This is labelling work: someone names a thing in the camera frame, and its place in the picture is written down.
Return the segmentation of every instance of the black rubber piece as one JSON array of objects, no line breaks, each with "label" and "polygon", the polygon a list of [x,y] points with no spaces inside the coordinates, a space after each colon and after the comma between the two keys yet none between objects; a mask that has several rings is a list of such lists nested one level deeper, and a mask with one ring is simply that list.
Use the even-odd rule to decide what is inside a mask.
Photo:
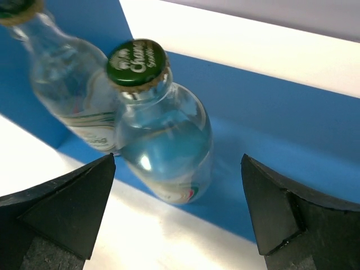
[{"label": "black rubber piece", "polygon": [[[51,181],[0,197],[0,269],[24,267],[30,247],[36,253],[34,241],[39,238],[53,243],[59,252],[68,251],[73,261],[89,259],[114,174],[114,157],[107,155]],[[35,262],[31,256],[26,260],[27,266]]]},{"label": "black rubber piece", "polygon": [[359,270],[360,205],[286,178],[244,155],[242,182],[269,270]]}]

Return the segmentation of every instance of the white floor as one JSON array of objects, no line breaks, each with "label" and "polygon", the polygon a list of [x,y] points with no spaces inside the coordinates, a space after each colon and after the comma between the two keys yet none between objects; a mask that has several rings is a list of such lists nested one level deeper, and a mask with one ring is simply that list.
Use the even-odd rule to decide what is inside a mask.
[{"label": "white floor", "polygon": [[[82,164],[0,116],[0,196],[70,172]],[[114,181],[86,270],[265,270],[256,245]]]}]

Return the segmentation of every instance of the bottle shoulder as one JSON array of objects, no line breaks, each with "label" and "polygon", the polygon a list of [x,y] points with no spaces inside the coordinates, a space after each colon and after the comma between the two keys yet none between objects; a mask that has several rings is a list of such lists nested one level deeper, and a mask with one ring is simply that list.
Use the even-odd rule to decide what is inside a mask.
[{"label": "bottle shoulder", "polygon": [[152,138],[161,134],[162,140],[174,140],[202,133],[204,140],[212,136],[209,117],[200,100],[188,89],[173,84],[161,100],[139,106],[122,105],[115,119],[119,148],[136,138]]}]

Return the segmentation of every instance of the white surface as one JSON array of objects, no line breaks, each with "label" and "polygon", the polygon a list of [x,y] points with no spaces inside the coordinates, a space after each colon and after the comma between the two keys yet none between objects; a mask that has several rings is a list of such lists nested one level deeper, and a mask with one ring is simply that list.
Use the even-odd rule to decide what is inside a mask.
[{"label": "white surface", "polygon": [[[0,196],[82,164],[0,116]],[[85,270],[266,270],[254,243],[115,180]]]},{"label": "white surface", "polygon": [[360,97],[360,43],[160,0],[119,0],[134,38],[166,50]]}]

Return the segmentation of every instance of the water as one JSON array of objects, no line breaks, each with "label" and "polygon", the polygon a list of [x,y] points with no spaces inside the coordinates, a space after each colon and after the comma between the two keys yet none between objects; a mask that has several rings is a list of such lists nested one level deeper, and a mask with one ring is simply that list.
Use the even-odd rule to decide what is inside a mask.
[{"label": "water", "polygon": [[199,198],[211,181],[212,130],[200,101],[178,85],[167,98],[123,112],[121,155],[134,174],[172,204]]},{"label": "water", "polygon": [[106,56],[81,39],[45,51],[34,62],[31,83],[44,106],[96,150],[114,149],[117,93],[103,70]]}]

